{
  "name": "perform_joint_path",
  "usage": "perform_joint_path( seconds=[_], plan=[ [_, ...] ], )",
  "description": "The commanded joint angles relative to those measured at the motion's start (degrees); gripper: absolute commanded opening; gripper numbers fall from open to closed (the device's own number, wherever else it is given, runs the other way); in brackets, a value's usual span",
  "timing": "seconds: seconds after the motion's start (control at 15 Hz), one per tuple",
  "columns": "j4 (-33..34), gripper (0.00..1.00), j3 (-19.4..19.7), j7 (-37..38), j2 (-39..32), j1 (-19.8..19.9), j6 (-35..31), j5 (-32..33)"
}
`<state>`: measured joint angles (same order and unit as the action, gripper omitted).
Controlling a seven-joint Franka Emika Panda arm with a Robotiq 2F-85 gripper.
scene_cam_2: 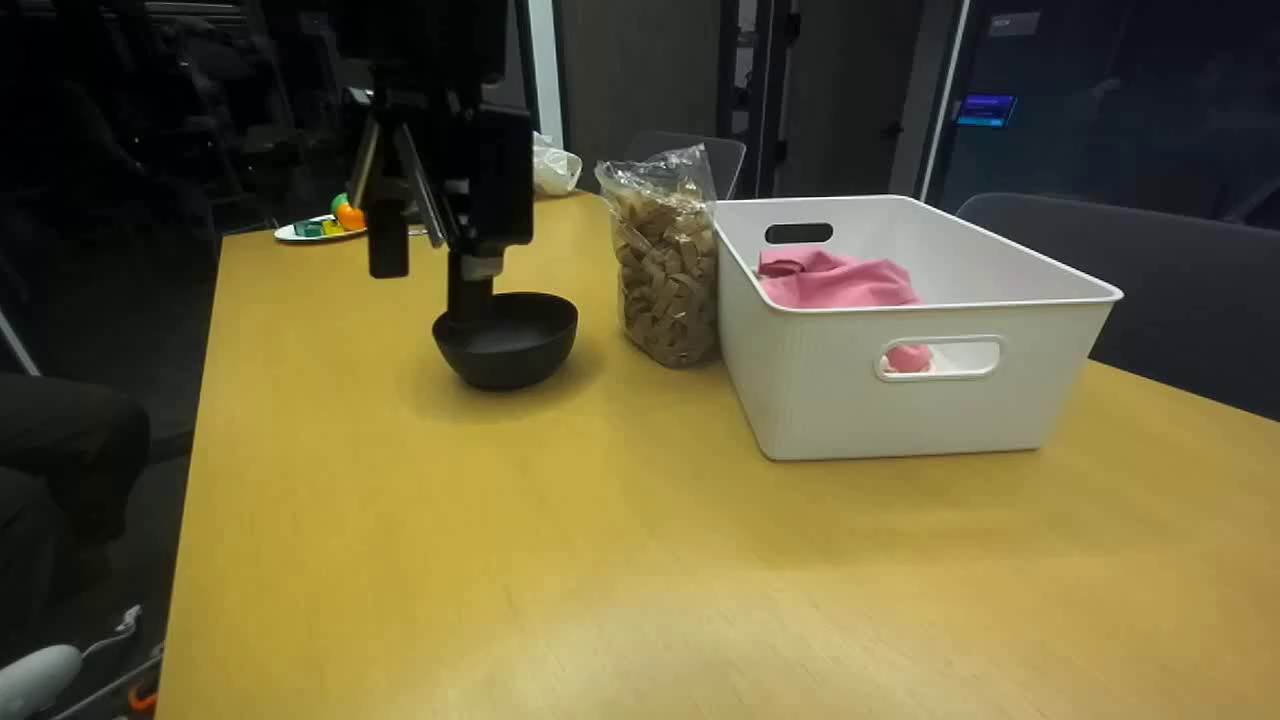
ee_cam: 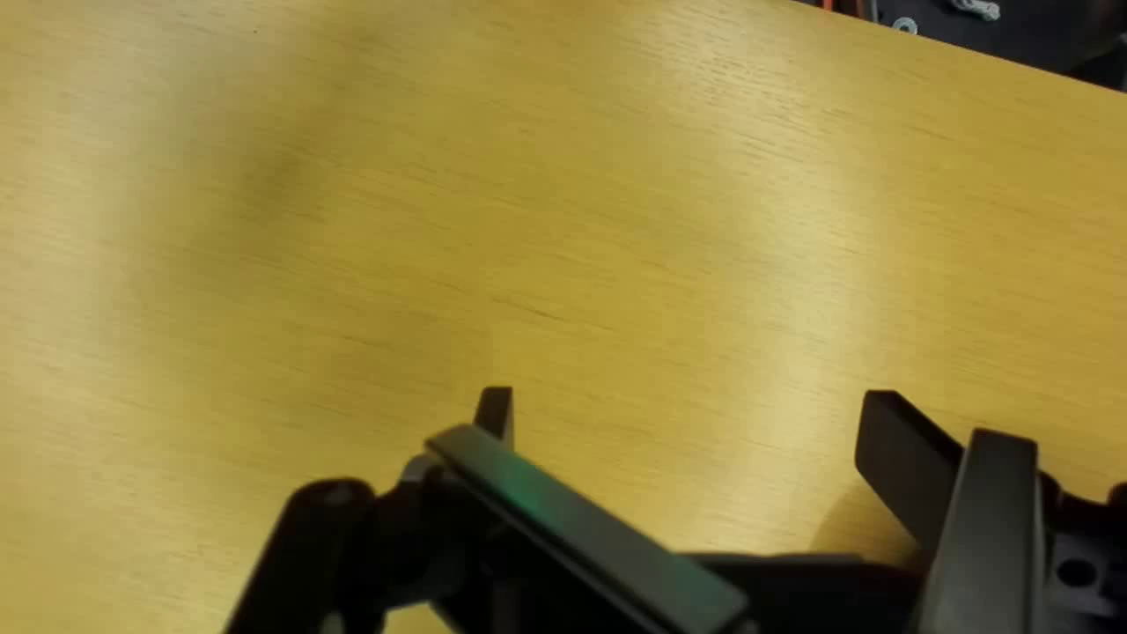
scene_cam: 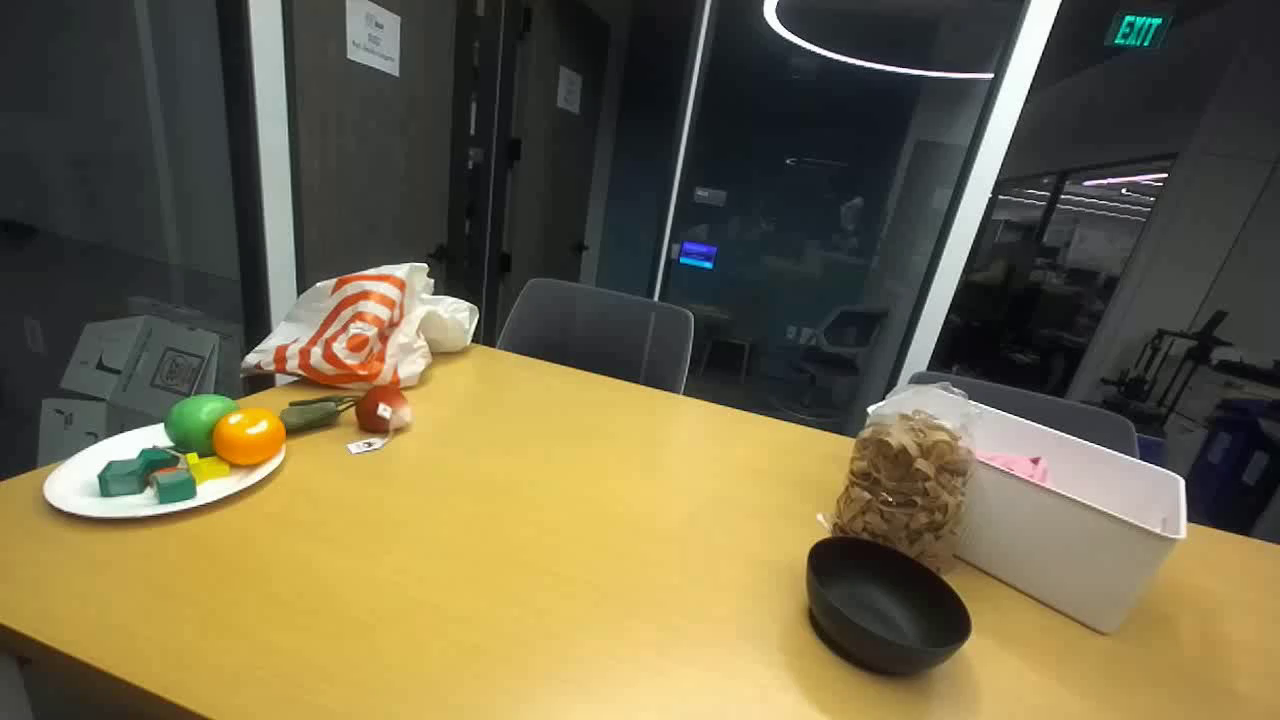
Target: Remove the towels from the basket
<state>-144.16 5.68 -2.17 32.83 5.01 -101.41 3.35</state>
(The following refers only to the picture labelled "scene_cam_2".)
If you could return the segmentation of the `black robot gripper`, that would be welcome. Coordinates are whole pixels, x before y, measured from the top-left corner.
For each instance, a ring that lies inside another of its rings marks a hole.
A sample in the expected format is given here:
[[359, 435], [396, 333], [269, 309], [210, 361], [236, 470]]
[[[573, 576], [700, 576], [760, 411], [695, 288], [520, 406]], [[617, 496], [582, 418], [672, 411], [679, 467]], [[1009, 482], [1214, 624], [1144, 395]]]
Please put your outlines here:
[[531, 127], [457, 95], [381, 85], [355, 146], [368, 273], [409, 273], [409, 226], [452, 252], [447, 327], [489, 315], [504, 252], [531, 241]]

